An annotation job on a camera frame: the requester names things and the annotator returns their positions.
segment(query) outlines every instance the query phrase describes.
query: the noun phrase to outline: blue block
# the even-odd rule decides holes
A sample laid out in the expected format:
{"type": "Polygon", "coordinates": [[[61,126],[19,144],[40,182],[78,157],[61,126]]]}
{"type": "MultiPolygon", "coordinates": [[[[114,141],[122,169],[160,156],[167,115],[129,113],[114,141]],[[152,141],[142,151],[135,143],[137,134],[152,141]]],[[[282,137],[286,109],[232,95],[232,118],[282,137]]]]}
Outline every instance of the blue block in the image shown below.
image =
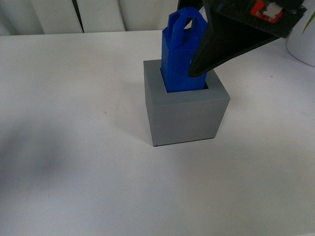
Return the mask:
{"type": "Polygon", "coordinates": [[[197,78],[187,74],[206,26],[206,21],[194,7],[184,7],[169,16],[168,26],[162,32],[161,64],[167,92],[205,88],[206,73],[197,78]],[[191,28],[184,29],[190,19],[191,28]]]}

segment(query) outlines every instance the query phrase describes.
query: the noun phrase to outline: white tabletop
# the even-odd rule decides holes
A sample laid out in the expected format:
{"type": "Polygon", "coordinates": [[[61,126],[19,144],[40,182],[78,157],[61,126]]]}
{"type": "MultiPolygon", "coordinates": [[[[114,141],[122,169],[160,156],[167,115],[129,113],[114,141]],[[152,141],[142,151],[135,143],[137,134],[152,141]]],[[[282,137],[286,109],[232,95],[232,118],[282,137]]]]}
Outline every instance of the white tabletop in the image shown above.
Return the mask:
{"type": "Polygon", "coordinates": [[[1,236],[315,235],[315,68],[283,39],[215,71],[212,140],[153,147],[161,31],[0,37],[1,236]]]}

